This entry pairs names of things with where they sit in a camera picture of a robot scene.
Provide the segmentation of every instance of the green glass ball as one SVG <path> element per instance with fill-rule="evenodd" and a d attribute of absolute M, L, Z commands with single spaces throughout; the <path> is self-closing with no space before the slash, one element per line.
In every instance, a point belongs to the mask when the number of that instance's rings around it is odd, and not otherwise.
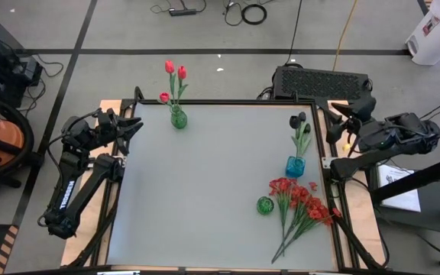
<path fill-rule="evenodd" d="M 259 214 L 267 215 L 271 213 L 273 209 L 274 209 L 274 202 L 272 199 L 264 196 L 264 197 L 260 197 L 257 200 L 257 211 L 259 212 Z"/>

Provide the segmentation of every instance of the table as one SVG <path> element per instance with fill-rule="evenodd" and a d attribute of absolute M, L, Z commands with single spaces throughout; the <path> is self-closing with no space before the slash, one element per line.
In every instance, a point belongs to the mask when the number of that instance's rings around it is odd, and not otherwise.
<path fill-rule="evenodd" d="M 115 113 L 120 112 L 120 108 L 122 105 L 122 100 L 103 100 L 101 102 L 100 107 L 103 109 L 113 108 Z M 325 136 L 326 132 L 326 125 L 324 123 L 324 115 L 322 111 L 317 111 L 318 120 L 320 121 L 319 127 L 320 132 L 322 133 L 322 136 Z M 131 116 L 131 110 L 128 109 L 125 112 L 125 116 Z M 347 154 L 347 152 L 342 150 L 342 146 L 344 145 L 344 141 L 347 140 L 347 136 L 343 136 L 342 139 L 336 144 L 337 152 L 340 157 L 343 157 Z M 326 155 L 330 155 L 330 147 L 328 144 L 323 142 L 323 150 L 325 151 Z M 101 153 L 111 153 L 112 152 L 112 146 L 108 147 L 101 147 L 97 150 L 94 150 L 92 152 L 92 156 L 97 156 Z M 81 182 L 85 182 L 87 177 L 89 177 L 90 172 L 86 172 L 82 176 Z M 366 182 L 365 176 L 363 172 L 357 172 L 354 175 L 355 178 L 362 180 L 363 182 Z M 117 192 L 117 186 L 112 186 L 111 190 L 111 201 L 108 204 L 108 210 L 111 208 L 113 200 L 116 196 Z M 372 208 L 370 196 L 367 193 L 366 189 L 362 188 L 361 186 L 348 182 L 346 184 L 346 198 L 347 198 L 347 204 L 348 204 L 348 211 L 349 215 L 351 216 L 351 225 L 353 228 L 354 233 L 358 236 L 361 243 L 366 247 L 368 252 L 370 252 L 374 259 L 379 262 L 384 262 L 384 255 L 383 255 L 383 249 L 381 246 L 380 236 L 378 233 L 376 218 L 374 215 L 374 211 Z M 78 227 L 77 230 L 77 237 L 76 238 L 70 238 L 66 241 L 66 248 L 63 253 L 63 258 L 61 264 L 68 264 L 72 260 L 74 260 L 77 255 L 80 253 L 80 251 L 87 245 L 89 239 L 92 237 L 92 235 L 95 233 L 98 219 L 99 219 L 99 213 L 101 211 L 101 205 L 103 201 L 103 195 L 105 193 L 105 185 L 103 184 L 100 186 L 98 192 L 93 196 L 91 202 L 88 204 L 84 212 L 81 216 L 81 225 Z M 341 241 L 341 253 L 344 261 L 344 265 L 346 267 L 353 267 L 353 261 L 351 261 L 351 252 L 348 246 L 347 239 L 345 238 L 343 232 L 339 229 L 339 235 L 340 241 Z M 99 249 L 99 255 L 95 259 L 97 264 L 105 264 L 106 258 L 108 256 L 108 246 L 110 241 L 110 228 L 107 229 L 107 232 L 105 233 L 105 236 L 103 237 L 100 249 Z M 334 263 L 334 266 L 336 266 L 336 255 L 335 253 L 332 253 L 330 255 L 332 257 L 332 261 Z M 150 267 L 150 266 L 133 266 L 133 267 L 124 267 L 119 266 L 117 268 L 120 269 L 133 269 L 133 270 L 178 270 L 178 267 Z M 217 270 L 212 269 L 209 267 L 202 267 L 202 268 L 186 268 L 186 270 Z"/>

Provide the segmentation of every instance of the gray floor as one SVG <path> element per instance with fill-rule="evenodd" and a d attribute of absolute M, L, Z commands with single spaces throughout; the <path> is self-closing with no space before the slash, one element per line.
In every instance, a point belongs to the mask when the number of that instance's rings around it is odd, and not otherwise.
<path fill-rule="evenodd" d="M 155 15 L 149 7 L 164 0 L 98 0 L 86 34 L 84 49 L 220 49 L 280 48 L 290 46 L 296 19 L 297 1 L 276 0 L 266 5 L 267 20 L 259 26 L 241 24 L 229 27 L 223 20 L 221 1 L 207 0 L 200 15 L 171 18 Z M 171 0 L 173 6 L 180 3 Z M 90 0 L 0 0 L 0 22 L 26 47 L 72 49 L 83 23 Z M 201 7 L 201 0 L 185 0 L 191 7 Z M 305 0 L 295 40 L 299 49 L 335 49 L 351 0 Z M 229 21 L 238 20 L 233 11 Z M 346 34 L 344 49 L 398 50 L 422 18 L 416 0 L 360 0 Z M 67 66 L 70 56 L 46 55 L 46 61 L 60 61 Z M 167 91 L 163 62 L 173 60 L 188 68 L 189 99 L 253 99 L 266 86 L 277 65 L 286 55 L 80 55 L 70 80 L 53 136 L 71 115 L 93 110 L 102 99 L 130 98 L 140 86 L 147 98 Z M 293 56 L 304 67 L 330 70 L 333 56 Z M 384 118 L 401 112 L 422 115 L 440 104 L 440 63 L 417 66 L 403 56 L 341 56 L 337 70 L 367 73 L 374 81 L 373 95 L 378 104 L 374 117 Z M 54 66 L 48 66 L 50 73 Z M 59 90 L 63 73 L 44 79 L 46 95 L 29 114 L 34 127 L 36 147 Z M 440 116 L 435 118 L 440 126 Z M 60 147 L 53 146 L 56 157 Z M 437 149 L 424 156 L 401 156 L 395 161 L 408 168 L 423 168 L 440 161 Z M 26 177 L 25 170 L 20 178 Z M 31 200 L 21 224 L 7 272 L 42 270 L 58 267 L 64 242 L 51 237 L 36 224 L 45 210 L 57 171 L 47 159 L 37 178 Z M 11 223 L 21 189 L 0 191 L 0 223 Z M 395 270 L 440 274 L 436 262 L 440 255 L 414 235 L 382 223 L 381 231 L 390 246 L 390 266 Z M 440 234 L 420 231 L 440 247 Z"/>

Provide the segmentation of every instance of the green glass vase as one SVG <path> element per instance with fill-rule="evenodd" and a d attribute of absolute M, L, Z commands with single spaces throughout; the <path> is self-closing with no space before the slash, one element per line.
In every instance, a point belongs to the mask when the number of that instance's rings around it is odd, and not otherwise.
<path fill-rule="evenodd" d="M 180 105 L 173 105 L 170 108 L 171 111 L 171 123 L 177 129 L 183 129 L 188 124 L 188 116 L 182 110 Z"/>

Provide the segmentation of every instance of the white paper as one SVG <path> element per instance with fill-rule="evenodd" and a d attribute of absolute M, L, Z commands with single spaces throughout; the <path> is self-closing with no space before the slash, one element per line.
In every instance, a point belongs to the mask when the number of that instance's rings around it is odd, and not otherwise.
<path fill-rule="evenodd" d="M 408 176 L 413 172 L 413 170 L 404 170 L 388 165 L 380 165 L 378 167 L 378 180 L 380 183 L 380 187 L 399 180 L 405 176 Z M 397 209 L 420 212 L 419 193 L 417 192 L 417 189 L 414 189 L 398 196 L 384 199 L 381 205 Z"/>

